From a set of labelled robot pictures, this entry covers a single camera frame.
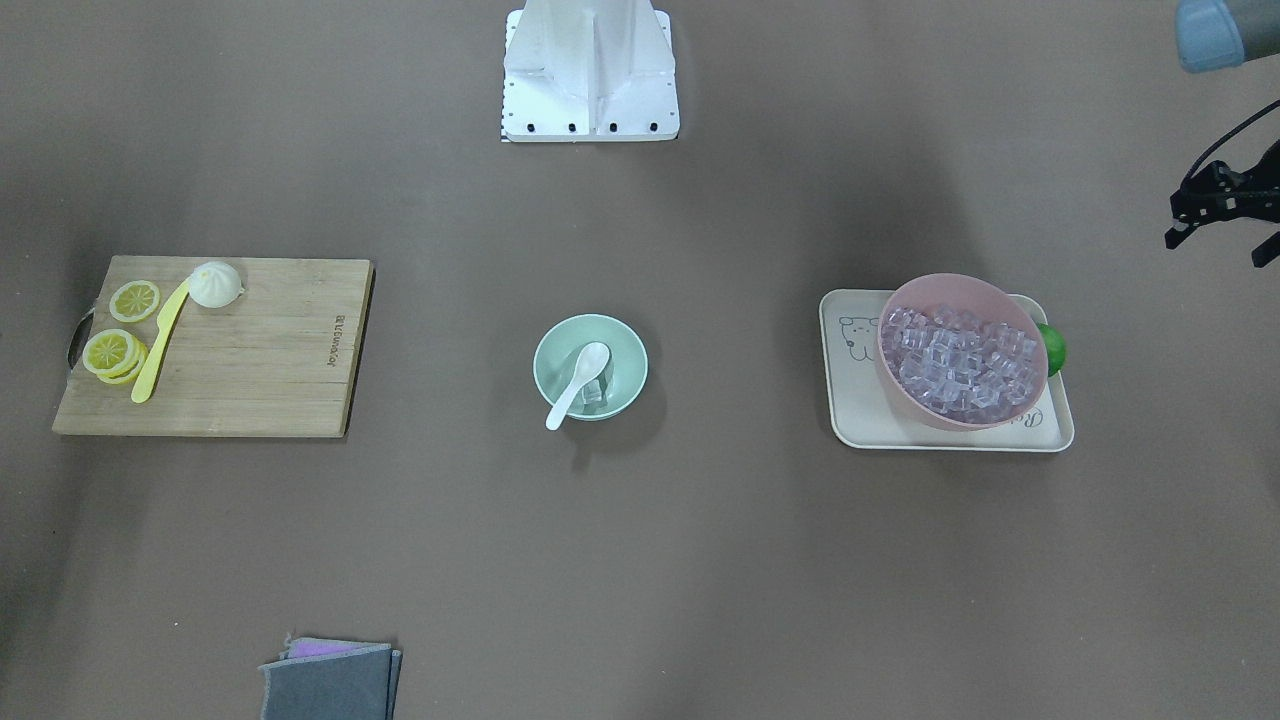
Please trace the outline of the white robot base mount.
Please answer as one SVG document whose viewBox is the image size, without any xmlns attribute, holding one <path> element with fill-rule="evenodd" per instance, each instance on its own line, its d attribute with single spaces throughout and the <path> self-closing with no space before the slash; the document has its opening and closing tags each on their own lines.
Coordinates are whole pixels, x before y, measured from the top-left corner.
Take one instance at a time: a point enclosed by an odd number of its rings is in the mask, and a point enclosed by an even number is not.
<svg viewBox="0 0 1280 720">
<path fill-rule="evenodd" d="M 527 1 L 504 28 L 502 141 L 678 137 L 672 24 L 652 3 Z"/>
</svg>

